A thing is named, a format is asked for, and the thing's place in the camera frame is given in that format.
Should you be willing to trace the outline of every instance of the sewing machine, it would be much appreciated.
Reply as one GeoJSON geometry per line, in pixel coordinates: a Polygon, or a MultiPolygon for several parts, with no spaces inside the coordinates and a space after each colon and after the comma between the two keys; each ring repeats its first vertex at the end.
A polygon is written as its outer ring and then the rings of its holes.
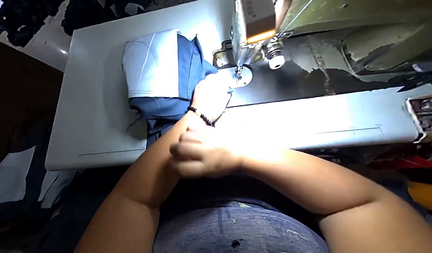
{"type": "Polygon", "coordinates": [[[415,72],[408,59],[430,55],[432,1],[386,2],[266,0],[258,10],[257,0],[198,0],[75,30],[46,168],[126,165],[146,150],[146,125],[128,107],[124,48],[171,29],[197,35],[204,59],[234,75],[216,122],[229,136],[258,149],[420,141],[402,107],[432,86],[398,93],[406,84],[393,77],[415,72]]]}

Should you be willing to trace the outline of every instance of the finger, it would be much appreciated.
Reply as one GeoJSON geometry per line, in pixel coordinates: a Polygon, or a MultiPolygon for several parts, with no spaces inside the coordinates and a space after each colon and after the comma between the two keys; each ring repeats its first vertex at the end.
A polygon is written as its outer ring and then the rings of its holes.
{"type": "Polygon", "coordinates": [[[204,176],[205,166],[201,161],[171,161],[172,168],[176,169],[182,177],[204,176]]]}
{"type": "Polygon", "coordinates": [[[180,135],[179,142],[203,143],[206,138],[200,131],[187,131],[180,135]]]}
{"type": "Polygon", "coordinates": [[[173,144],[169,151],[174,157],[201,160],[205,148],[203,145],[196,143],[177,143],[173,144]]]}

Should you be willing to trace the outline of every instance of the dark blue fabric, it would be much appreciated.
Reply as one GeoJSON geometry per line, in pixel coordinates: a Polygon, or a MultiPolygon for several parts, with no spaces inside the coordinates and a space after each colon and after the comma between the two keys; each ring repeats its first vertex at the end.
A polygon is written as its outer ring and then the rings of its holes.
{"type": "Polygon", "coordinates": [[[203,59],[199,40],[177,34],[177,56],[179,63],[179,97],[136,97],[129,98],[129,107],[137,110],[148,120],[147,147],[163,135],[187,111],[196,85],[217,69],[203,59]]]}
{"type": "Polygon", "coordinates": [[[183,213],[160,226],[153,253],[329,253],[325,241],[285,214],[243,203],[183,213]]]}

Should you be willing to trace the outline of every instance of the black fabric pile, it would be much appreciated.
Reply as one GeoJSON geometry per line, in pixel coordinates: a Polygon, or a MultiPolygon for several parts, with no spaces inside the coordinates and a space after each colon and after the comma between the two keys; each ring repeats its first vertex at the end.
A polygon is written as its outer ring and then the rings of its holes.
{"type": "Polygon", "coordinates": [[[3,0],[0,7],[0,33],[14,46],[24,47],[44,25],[54,17],[64,0],[3,0]]]}

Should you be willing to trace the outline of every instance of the industrial sewing machine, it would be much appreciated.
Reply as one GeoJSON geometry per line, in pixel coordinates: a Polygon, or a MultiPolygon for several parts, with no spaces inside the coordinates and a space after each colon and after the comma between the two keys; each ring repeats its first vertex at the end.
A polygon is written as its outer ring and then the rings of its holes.
{"type": "MultiPolygon", "coordinates": [[[[236,0],[233,13],[231,40],[213,53],[213,65],[229,68],[225,71],[236,77],[233,87],[249,84],[251,70],[257,66],[277,70],[294,61],[292,55],[286,55],[286,47],[295,47],[292,41],[305,36],[310,36],[310,54],[303,57],[313,58],[327,78],[327,69],[343,69],[366,82],[386,73],[395,77],[432,72],[430,0],[236,0]],[[334,36],[327,39],[321,33],[334,36]],[[324,59],[321,51],[327,43],[338,51],[344,67],[329,66],[330,59],[324,59]]],[[[432,83],[430,78],[425,82],[427,78],[421,74],[415,77],[417,81],[404,85],[407,89],[419,86],[419,77],[421,82],[432,83]]],[[[339,93],[326,88],[327,95],[339,93]]]]}

